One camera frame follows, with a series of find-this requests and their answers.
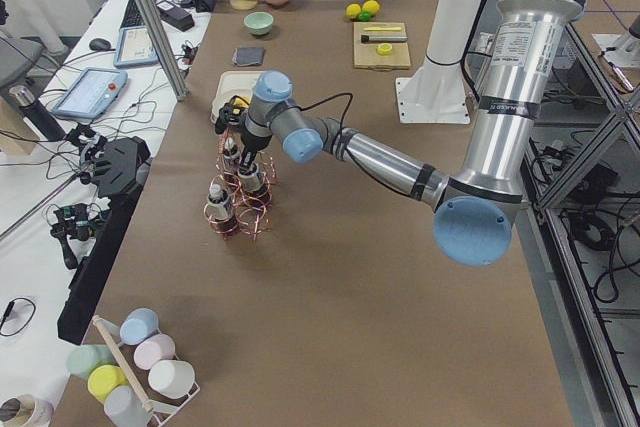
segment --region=pink cup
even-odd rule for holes
[[[176,344],[167,334],[156,334],[142,342],[133,353],[133,361],[142,370],[149,370],[160,360],[173,359]]]

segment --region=cup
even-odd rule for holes
[[[176,344],[167,334],[156,334],[142,342],[133,353],[133,361],[142,370],[149,370],[160,360],[172,359]]]
[[[140,399],[128,385],[111,391],[104,401],[104,413],[117,427],[146,427],[153,412],[142,407]]]
[[[79,345],[67,357],[67,370],[70,374],[87,380],[96,368],[115,363],[116,360],[106,345]]]
[[[51,420],[53,405],[31,394],[9,399],[0,407],[4,427],[38,427]]]
[[[195,380],[192,365],[184,360],[161,360],[149,371],[149,387],[170,399],[187,395]]]
[[[99,402],[104,403],[107,396],[120,385],[129,382],[120,367],[115,365],[101,365],[89,376],[87,388]]]
[[[138,345],[158,332],[158,315],[151,309],[134,310],[120,326],[120,338],[127,345]]]

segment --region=wooden handle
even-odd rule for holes
[[[140,384],[140,381],[136,377],[136,374],[133,373],[133,370],[129,366],[127,359],[124,358],[124,355],[122,355],[122,352],[120,352],[120,349],[118,348],[115,341],[113,340],[113,337],[111,337],[111,334],[109,333],[109,329],[107,328],[106,325],[104,325],[104,322],[105,322],[104,319],[102,319],[99,315],[94,315],[92,321],[93,321],[93,325],[95,326],[96,329],[98,329],[98,332],[104,339],[104,343],[107,345],[107,347],[109,347],[111,354],[116,359],[116,362],[122,369],[122,372],[124,372],[124,375],[129,381],[129,384],[131,384],[131,388],[135,392],[138,399],[140,399],[140,402],[142,403],[142,407],[147,412],[152,412],[153,404],[151,403],[151,399],[149,399],[149,397],[147,396],[147,393],[144,391],[142,384]]]

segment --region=blue joint cap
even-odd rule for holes
[[[494,203],[454,197],[436,211],[433,236],[447,257],[473,267],[498,260],[511,244],[511,223]]]
[[[267,70],[260,74],[253,93],[265,102],[282,102],[291,97],[293,84],[285,74],[277,70]]]
[[[294,162],[303,164],[322,151],[322,139],[313,129],[294,130],[284,139],[282,148]]]

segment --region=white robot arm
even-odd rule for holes
[[[487,265],[511,243],[523,191],[517,173],[565,24],[585,0],[498,0],[502,21],[481,95],[467,155],[447,175],[387,147],[335,119],[304,115],[278,71],[261,75],[243,119],[240,168],[250,168],[272,135],[296,162],[322,150],[356,164],[375,178],[435,211],[434,236],[453,260]]]

